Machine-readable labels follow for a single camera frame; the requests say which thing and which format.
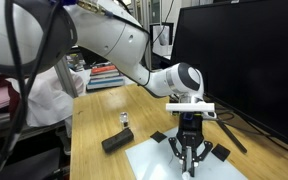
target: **black cable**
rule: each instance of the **black cable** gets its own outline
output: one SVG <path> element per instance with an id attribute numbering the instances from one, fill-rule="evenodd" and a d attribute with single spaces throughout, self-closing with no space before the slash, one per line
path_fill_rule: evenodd
<path id="1" fill-rule="evenodd" d="M 135 24 L 135 23 L 133 23 L 131 21 L 128 21 L 128 20 L 126 20 L 126 19 L 124 19 L 124 18 L 122 18 L 120 16 L 115 15 L 115 14 L 113 14 L 113 18 L 115 18 L 115 19 L 117 19 L 119 21 L 122 21 L 122 22 L 124 22 L 124 23 L 126 23 L 126 24 L 128 24 L 128 25 L 130 25 L 130 26 L 132 26 L 132 27 L 134 27 L 134 28 L 136 28 L 138 30 L 140 30 L 140 31 L 145 32 L 148 36 L 150 35 L 150 33 L 146 29 L 142 28 L 141 26 L 139 26 L 139 25 L 137 25 L 137 24 Z"/>
<path id="2" fill-rule="evenodd" d="M 233 113 L 232 110 L 227 110 L 227 109 L 222 109 L 222 110 L 223 110 L 222 112 L 217 112 L 216 114 L 217 115 L 222 115 L 222 114 L 227 114 L 227 113 Z"/>
<path id="3" fill-rule="evenodd" d="M 45 45 L 46 41 L 49 36 L 49 32 L 51 29 L 52 22 L 54 20 L 54 14 L 56 10 L 58 9 L 60 3 L 57 1 L 52 9 L 49 22 L 47 24 L 47 28 L 45 33 L 43 34 L 43 38 L 38 50 L 38 54 L 36 56 L 36 63 L 34 65 L 33 71 L 31 73 L 31 76 L 29 78 L 28 84 L 25 86 L 24 81 L 24 73 L 21 69 L 21 58 L 19 54 L 19 49 L 17 46 L 17 40 L 16 40 L 16 34 L 15 34 L 15 28 L 14 28 L 14 21 L 13 21 L 13 1 L 6 1 L 5 2 L 5 20 L 6 20 L 6 28 L 8 32 L 8 38 L 10 42 L 10 47 L 13 55 L 14 65 L 17 72 L 17 78 L 19 81 L 20 86 L 20 93 L 21 93 L 21 103 L 18 106 L 18 109 L 14 115 L 14 120 L 12 120 L 14 123 L 10 130 L 10 135 L 7 137 L 4 146 L 0 152 L 0 170 L 5 165 L 8 157 L 11 155 L 13 148 L 20 136 L 20 133 L 22 131 L 23 124 L 26 120 L 27 116 L 27 109 L 28 109 L 28 94 L 31 90 L 31 87 L 34 83 L 35 77 L 37 75 L 39 66 L 41 64 L 41 59 L 43 56 L 43 53 L 45 51 Z"/>
<path id="4" fill-rule="evenodd" d="M 128 9 L 128 7 L 126 6 L 126 4 L 122 1 L 122 0 L 117 0 L 120 4 L 122 4 L 122 6 L 124 7 L 124 9 L 131 14 L 130 10 Z"/>
<path id="5" fill-rule="evenodd" d="M 170 15 L 170 12 L 171 12 L 171 10 L 172 10 L 173 2 L 174 2 L 174 0 L 172 0 L 171 7 L 170 7 L 170 9 L 168 10 L 168 13 L 167 13 L 167 16 L 166 16 L 166 18 L 165 18 L 165 22 L 164 22 L 162 31 L 161 31 L 160 34 L 156 37 L 156 39 L 153 41 L 153 44 L 154 44 L 155 41 L 161 36 L 161 34 L 162 34 L 163 31 L 164 31 L 165 24 L 166 24 L 166 22 L 167 22 L 168 16 Z"/>
<path id="6" fill-rule="evenodd" d="M 24 73 L 21 69 L 22 61 L 17 44 L 17 38 L 15 33 L 14 21 L 13 21 L 13 0 L 5 1 L 5 23 L 6 31 L 8 35 L 8 41 L 14 61 L 16 76 L 21 93 L 21 101 L 15 112 L 13 124 L 10 130 L 10 135 L 6 137 L 5 143 L 0 152 L 0 171 L 6 163 L 7 158 L 10 156 L 15 142 L 18 140 L 22 127 L 18 127 L 19 124 L 23 124 L 27 115 L 28 100 L 25 92 Z"/>
<path id="7" fill-rule="evenodd" d="M 177 94 L 173 94 L 178 100 L 180 99 Z"/>
<path id="8" fill-rule="evenodd" d="M 221 118 L 221 121 L 228 121 L 228 120 L 232 120 L 232 119 L 235 118 L 235 115 L 234 115 L 233 113 L 231 113 L 231 112 L 218 113 L 217 115 L 218 115 L 218 116 L 221 116 L 221 115 L 230 115 L 230 117 L 228 117 L 228 118 L 225 118 L 225 119 Z"/>
<path id="9" fill-rule="evenodd" d="M 48 18 L 49 21 L 47 22 L 46 29 L 45 29 L 45 32 L 43 33 L 43 37 L 42 37 L 42 40 L 41 40 L 41 43 L 40 43 L 40 46 L 39 46 L 39 49 L 38 49 L 38 52 L 37 52 L 37 55 L 36 55 L 36 58 L 35 58 L 36 63 L 34 64 L 31 76 L 30 76 L 30 78 L 29 78 L 29 80 L 27 82 L 27 85 L 26 85 L 26 91 L 28 93 L 30 93 L 30 91 L 31 91 L 31 88 L 32 88 L 33 83 L 34 83 L 34 80 L 35 80 L 36 75 L 38 73 L 38 70 L 40 68 L 40 65 L 41 65 L 41 62 L 42 62 L 41 60 L 42 60 L 42 57 L 44 55 L 45 48 L 46 48 L 46 43 L 47 43 L 50 31 L 51 31 L 51 27 L 52 27 L 52 24 L 53 24 L 53 21 L 54 21 L 54 15 L 55 15 L 56 11 L 59 9 L 60 5 L 61 5 L 60 1 L 56 1 L 55 2 L 55 4 L 53 5 L 53 8 L 52 8 L 50 17 Z"/>
<path id="10" fill-rule="evenodd" d="M 146 42 L 146 46 L 145 46 L 145 50 L 144 50 L 144 52 L 146 51 L 149 42 L 150 42 L 150 37 L 148 37 L 148 39 L 147 39 L 147 42 Z M 146 86 L 146 85 L 150 82 L 150 78 L 151 78 L 151 70 L 147 68 L 147 64 L 146 64 L 145 61 L 144 61 L 144 66 L 145 66 L 146 69 L 148 70 L 148 78 L 147 78 L 147 82 L 143 85 L 143 86 Z"/>
<path id="11" fill-rule="evenodd" d="M 259 135 L 259 136 L 272 137 L 271 135 L 268 135 L 268 134 L 249 131 L 249 130 L 246 130 L 246 129 L 240 128 L 240 127 L 238 127 L 238 126 L 235 126 L 235 125 L 229 124 L 229 123 L 227 123 L 227 122 L 225 122 L 225 121 L 222 121 L 222 120 L 220 120 L 220 121 L 223 122 L 225 125 L 227 125 L 227 126 L 231 126 L 231 127 L 235 128 L 235 129 L 238 129 L 238 130 L 240 130 L 240 131 L 244 131 L 244 132 L 247 132 L 247 133 L 250 133 L 250 134 L 254 134 L 254 135 Z"/>
<path id="12" fill-rule="evenodd" d="M 255 127 L 252 123 L 245 121 L 248 125 L 250 125 L 251 127 L 253 127 L 256 131 L 258 131 L 261 134 L 264 134 L 261 130 L 259 130 L 257 127 Z M 271 142 L 273 142 L 274 144 L 276 144 L 277 146 L 279 146 L 280 148 L 288 151 L 287 148 L 285 148 L 284 146 L 280 145 L 279 143 L 277 143 L 276 141 L 274 141 L 271 137 L 266 137 L 268 140 L 270 140 Z"/>
<path id="13" fill-rule="evenodd" d="M 225 107 L 215 107 L 215 110 L 225 110 L 225 111 L 233 112 L 232 109 L 225 108 Z"/>

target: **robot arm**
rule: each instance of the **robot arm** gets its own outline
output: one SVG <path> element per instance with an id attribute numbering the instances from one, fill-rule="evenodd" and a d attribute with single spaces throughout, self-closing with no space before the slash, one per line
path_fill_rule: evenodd
<path id="1" fill-rule="evenodd" d="M 140 64 L 149 36 L 138 28 L 111 17 L 114 14 L 140 27 L 121 7 L 107 0 L 99 0 L 100 7 L 92 6 L 86 0 L 79 1 L 78 4 L 79 6 L 65 7 L 76 27 L 77 45 L 105 57 L 155 97 L 185 93 L 187 97 L 191 97 L 188 102 L 203 101 L 202 76 L 193 67 L 181 63 L 159 72 L 150 72 Z"/>
<path id="2" fill-rule="evenodd" d="M 22 69 L 25 74 L 29 74 L 35 64 L 44 27 L 52 8 L 48 0 L 14 0 L 14 2 L 13 19 L 23 62 Z M 174 154 L 177 157 L 181 154 L 181 160 L 185 162 L 186 147 L 194 149 L 203 141 L 202 117 L 192 114 L 214 112 L 214 104 L 206 104 L 203 101 L 204 85 L 201 73 L 185 63 L 176 64 L 159 72 L 147 70 L 140 61 L 148 43 L 148 34 L 134 27 L 134 24 L 139 27 L 140 24 L 113 1 L 97 2 L 98 4 L 93 4 L 90 0 L 79 0 L 78 5 L 60 8 L 54 18 L 46 51 L 42 56 L 40 72 L 54 66 L 76 44 L 111 61 L 123 74 L 155 97 L 179 94 L 180 103 L 168 104 L 166 109 L 184 112 L 180 116 L 177 134 L 177 139 L 182 144 L 182 152 L 174 150 L 173 140 L 173 143 L 171 140 L 170 143 L 173 144 Z M 4 4 L 5 0 L 0 0 L 0 72 L 14 76 L 14 64 L 10 58 L 11 52 L 4 23 Z M 184 164 L 183 171 L 186 171 L 186 163 Z"/>

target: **book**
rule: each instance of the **book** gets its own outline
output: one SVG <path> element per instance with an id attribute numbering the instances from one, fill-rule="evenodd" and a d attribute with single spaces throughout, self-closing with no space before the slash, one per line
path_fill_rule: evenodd
<path id="1" fill-rule="evenodd" d="M 117 72 L 115 65 L 108 65 L 103 67 L 95 67 L 91 69 L 91 74 L 100 74 L 100 73 L 108 73 L 108 72 Z"/>
<path id="2" fill-rule="evenodd" d="M 90 82 L 86 85 L 86 89 L 91 90 L 106 87 L 123 86 L 123 85 L 124 85 L 124 77 L 118 76 L 114 78 L 100 79 L 97 81 L 90 80 Z"/>
<path id="3" fill-rule="evenodd" d="M 94 80 L 94 79 L 110 78 L 115 76 L 120 76 L 120 73 L 117 71 L 117 72 L 100 73 L 95 75 L 91 74 L 90 78 Z"/>

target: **computer monitor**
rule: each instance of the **computer monitor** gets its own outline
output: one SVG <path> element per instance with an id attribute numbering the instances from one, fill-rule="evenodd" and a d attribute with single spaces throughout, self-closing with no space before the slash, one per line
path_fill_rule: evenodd
<path id="1" fill-rule="evenodd" d="M 181 9 L 171 64 L 179 62 L 201 71 L 207 96 L 288 143 L 288 1 Z"/>

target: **wooden table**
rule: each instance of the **wooden table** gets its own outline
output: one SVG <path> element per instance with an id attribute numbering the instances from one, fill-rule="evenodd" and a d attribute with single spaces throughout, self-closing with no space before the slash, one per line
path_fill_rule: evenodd
<path id="1" fill-rule="evenodd" d="M 134 85 L 113 88 L 74 100 L 71 180 L 135 179 L 125 150 L 178 125 L 177 117 L 165 111 L 168 98 L 153 98 Z M 105 154 L 101 142 L 121 131 L 120 112 L 128 112 L 134 141 L 112 154 Z M 239 127 L 252 130 L 234 119 Z M 288 179 L 288 151 L 267 138 L 230 128 L 247 148 L 243 154 L 216 122 L 203 122 L 203 134 L 214 145 L 231 151 L 228 161 L 249 179 Z"/>

